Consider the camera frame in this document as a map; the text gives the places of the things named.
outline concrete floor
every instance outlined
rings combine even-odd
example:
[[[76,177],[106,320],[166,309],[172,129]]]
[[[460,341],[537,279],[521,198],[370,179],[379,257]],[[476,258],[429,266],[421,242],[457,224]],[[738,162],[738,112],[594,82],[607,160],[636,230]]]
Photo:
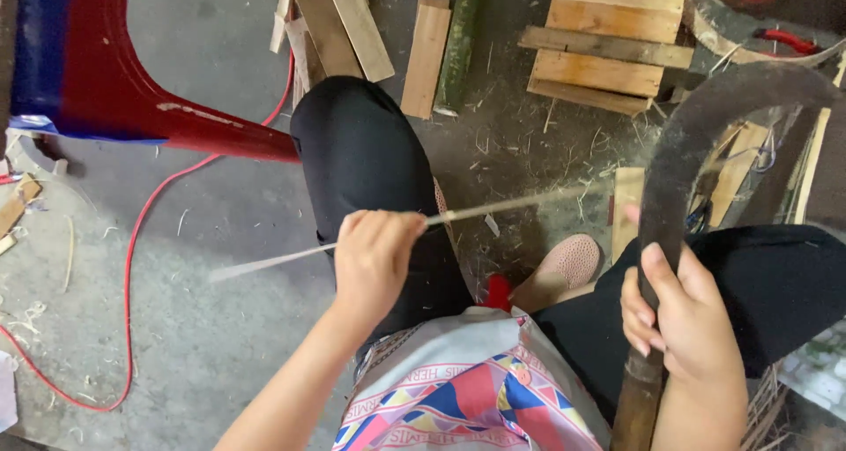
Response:
[[[286,56],[267,50],[276,2],[130,0],[130,33],[144,66],[165,89],[260,121],[287,77]],[[614,165],[646,164],[657,136],[654,111],[632,121],[557,103],[550,114],[551,99],[525,92],[534,54],[517,47],[517,37],[524,26],[543,23],[549,0],[481,3],[467,107],[458,120],[412,120],[451,208],[579,181],[607,182]],[[371,0],[371,8],[397,71],[382,85],[398,101],[416,0]],[[289,114],[290,107],[282,112]],[[276,126],[286,130],[288,118]],[[69,184],[84,190],[96,211],[69,188],[45,184],[49,211],[27,215],[21,226],[29,235],[3,257],[2,307],[23,317],[36,301],[46,305],[32,321],[38,333],[14,327],[15,333],[59,387],[103,405],[119,395],[125,379],[122,271],[135,218],[164,178],[205,155],[66,139],[60,146],[73,162]],[[471,291],[483,295],[492,272],[517,283],[575,232],[593,235],[607,252],[607,210],[603,193],[585,196],[582,211],[568,200],[497,214],[498,239],[481,218],[456,224]],[[75,246],[63,291],[66,216],[73,219]],[[22,418],[15,433],[72,451],[211,448],[323,313],[334,285],[320,256],[236,282],[210,285],[207,273],[311,247],[314,230],[297,164],[225,158],[175,182],[152,208],[135,252],[137,368],[127,401],[111,413],[82,410],[54,399],[22,367],[16,374]],[[9,350],[2,341],[0,348]],[[312,436],[313,448],[331,447],[350,388],[348,371]]]

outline hand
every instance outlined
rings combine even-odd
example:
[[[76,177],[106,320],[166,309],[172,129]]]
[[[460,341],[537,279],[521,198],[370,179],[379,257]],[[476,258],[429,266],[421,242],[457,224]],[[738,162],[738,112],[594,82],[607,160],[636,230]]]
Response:
[[[427,228],[419,213],[356,211],[344,218],[335,248],[335,306],[366,333],[397,302],[411,248]]]
[[[636,210],[630,213],[637,221]],[[743,360],[723,298],[714,277],[682,247],[679,274],[672,273],[661,247],[648,245],[640,256],[646,279],[655,289],[660,305],[656,330],[655,313],[640,295],[637,268],[629,268],[623,281],[623,333],[643,355],[650,345],[664,352],[664,366],[681,381],[725,383],[745,378]]]

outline black pants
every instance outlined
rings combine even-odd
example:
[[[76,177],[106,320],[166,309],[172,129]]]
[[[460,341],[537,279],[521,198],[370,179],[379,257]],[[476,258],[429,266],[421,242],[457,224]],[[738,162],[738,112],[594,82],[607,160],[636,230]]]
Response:
[[[357,209],[437,213],[429,162],[396,103],[375,84],[328,78],[302,99],[291,120],[321,243]],[[746,227],[689,238],[714,274],[735,328],[749,377],[846,315],[841,269],[846,246],[802,226]],[[629,244],[592,294],[534,314],[610,422],[629,344],[619,304],[626,268],[640,247]],[[411,255],[408,280],[368,344],[473,305],[443,227],[430,229]]]

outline shirt button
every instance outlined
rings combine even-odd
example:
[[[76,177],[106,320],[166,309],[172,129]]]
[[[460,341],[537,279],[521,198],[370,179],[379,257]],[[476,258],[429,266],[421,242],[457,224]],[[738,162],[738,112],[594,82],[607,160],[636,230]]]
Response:
[[[521,368],[519,370],[514,371],[514,375],[517,377],[517,381],[520,383],[520,385],[523,385],[524,387],[528,387],[531,383],[531,373],[529,372],[529,370]]]

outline red cable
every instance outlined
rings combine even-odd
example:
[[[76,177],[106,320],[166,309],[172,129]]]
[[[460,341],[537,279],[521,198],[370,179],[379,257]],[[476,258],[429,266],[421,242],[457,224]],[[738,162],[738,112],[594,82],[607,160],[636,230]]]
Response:
[[[285,103],[285,99],[288,99],[288,94],[291,90],[291,83],[292,82],[293,82],[293,50],[291,50],[290,61],[288,63],[288,83],[285,86],[285,93],[282,95],[282,99],[279,101],[279,104],[276,106],[276,109],[273,110],[273,112],[267,117],[267,119],[265,119],[264,121],[261,122],[262,126],[267,126],[268,124],[270,124],[271,121],[273,121],[273,119],[276,118],[276,116],[279,115],[279,110],[281,110],[282,104]],[[158,196],[159,193],[162,192],[162,190],[164,189],[165,186],[167,186],[169,183],[171,183],[173,180],[179,178],[180,176],[185,175],[187,173],[191,173],[194,170],[197,170],[198,168],[200,168],[201,166],[208,164],[209,162],[212,162],[213,160],[216,160],[218,157],[220,157],[220,153],[213,153],[213,154],[207,156],[206,159],[201,161],[200,163],[195,164],[194,166],[190,166],[183,171],[175,173],[174,175],[170,175],[164,182],[162,182],[161,185],[158,186],[158,188],[156,188],[153,191],[153,194],[150,195],[150,198],[147,199],[147,203],[141,209],[141,213],[138,215],[138,220],[135,221],[135,227],[132,229],[132,236],[130,237],[130,245],[126,250],[126,265],[124,266],[124,273],[123,273],[123,323],[124,323],[124,332],[126,333],[126,361],[127,361],[126,383],[123,385],[123,392],[120,394],[120,398],[118,398],[117,401],[115,401],[114,403],[112,403],[109,406],[98,407],[98,406],[91,406],[90,404],[85,404],[85,403],[79,402],[76,399],[72,399],[68,395],[68,393],[65,393],[64,391],[58,389],[58,387],[53,385],[52,382],[50,382],[50,380],[48,380],[48,378],[46,376],[44,376],[44,374],[41,373],[40,370],[38,370],[38,367],[36,367],[36,365],[34,363],[32,363],[32,360],[29,358],[29,356],[27,356],[26,352],[24,352],[24,349],[20,347],[18,342],[15,340],[15,338],[12,337],[12,334],[9,333],[9,331],[6,330],[5,327],[0,326],[0,332],[4,336],[6,336],[6,338],[12,343],[12,345],[14,345],[15,349],[18,350],[18,353],[20,354],[21,357],[24,358],[24,361],[30,367],[30,369],[32,369],[32,371],[34,371],[36,373],[36,376],[40,380],[44,381],[44,383],[47,384],[47,386],[50,388],[50,390],[55,391],[56,394],[58,394],[58,396],[62,397],[63,399],[68,400],[70,403],[75,404],[76,406],[80,406],[82,408],[87,408],[89,410],[112,411],[115,408],[118,408],[118,406],[126,399],[126,396],[128,394],[130,394],[130,386],[132,385],[132,332],[130,330],[130,271],[132,270],[132,254],[135,251],[135,240],[138,239],[138,230],[141,229],[141,223],[144,221],[144,217],[147,214],[147,210],[150,209],[150,206],[152,205],[153,201],[156,199],[156,196]]]

